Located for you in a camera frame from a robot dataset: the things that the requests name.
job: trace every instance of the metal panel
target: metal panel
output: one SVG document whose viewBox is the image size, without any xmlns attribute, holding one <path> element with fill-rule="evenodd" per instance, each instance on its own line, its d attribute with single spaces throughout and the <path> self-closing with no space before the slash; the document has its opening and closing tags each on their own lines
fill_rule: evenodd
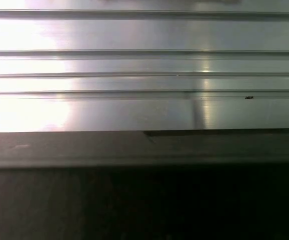
<svg viewBox="0 0 289 240">
<path fill-rule="evenodd" d="M 289 128 L 289 99 L 0 99 L 0 132 Z"/>
<path fill-rule="evenodd" d="M 289 0 L 0 0 L 0 9 L 289 13 Z"/>
<path fill-rule="evenodd" d="M 0 76 L 289 75 L 289 60 L 0 60 Z"/>
<path fill-rule="evenodd" d="M 0 0 L 0 132 L 241 128 L 289 128 L 289 1 Z"/>
<path fill-rule="evenodd" d="M 289 21 L 0 18 L 0 51 L 289 51 Z"/>
<path fill-rule="evenodd" d="M 0 93 L 101 91 L 289 91 L 289 76 L 0 77 Z"/>
</svg>

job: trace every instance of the brushed aluminum surface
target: brushed aluminum surface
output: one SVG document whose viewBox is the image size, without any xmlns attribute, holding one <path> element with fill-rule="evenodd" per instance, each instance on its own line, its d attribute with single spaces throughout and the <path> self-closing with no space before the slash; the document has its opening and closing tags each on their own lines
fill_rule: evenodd
<svg viewBox="0 0 289 240">
<path fill-rule="evenodd" d="M 0 132 L 289 128 L 289 1 L 0 0 Z"/>
</svg>

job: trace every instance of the black background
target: black background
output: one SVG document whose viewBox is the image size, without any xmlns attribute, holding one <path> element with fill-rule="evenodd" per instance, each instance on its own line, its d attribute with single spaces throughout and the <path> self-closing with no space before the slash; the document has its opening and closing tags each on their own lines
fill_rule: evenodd
<svg viewBox="0 0 289 240">
<path fill-rule="evenodd" d="M 0 240 L 289 239 L 289 164 L 0 170 Z"/>
</svg>

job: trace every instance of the metal groove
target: metal groove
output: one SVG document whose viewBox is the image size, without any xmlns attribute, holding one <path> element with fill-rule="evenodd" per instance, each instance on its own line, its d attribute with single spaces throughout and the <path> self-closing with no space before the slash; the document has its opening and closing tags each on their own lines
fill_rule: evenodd
<svg viewBox="0 0 289 240">
<path fill-rule="evenodd" d="M 134 11 L 134 10 L 0 10 L 0 19 L 44 20 L 225 20 L 288 21 L 286 12 Z"/>
</svg>

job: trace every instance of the dark surface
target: dark surface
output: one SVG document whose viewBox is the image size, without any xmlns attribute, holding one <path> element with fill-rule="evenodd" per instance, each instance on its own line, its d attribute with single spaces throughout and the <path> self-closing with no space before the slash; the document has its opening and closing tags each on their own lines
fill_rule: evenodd
<svg viewBox="0 0 289 240">
<path fill-rule="evenodd" d="M 289 164 L 0 170 L 0 240 L 288 239 Z"/>
</svg>

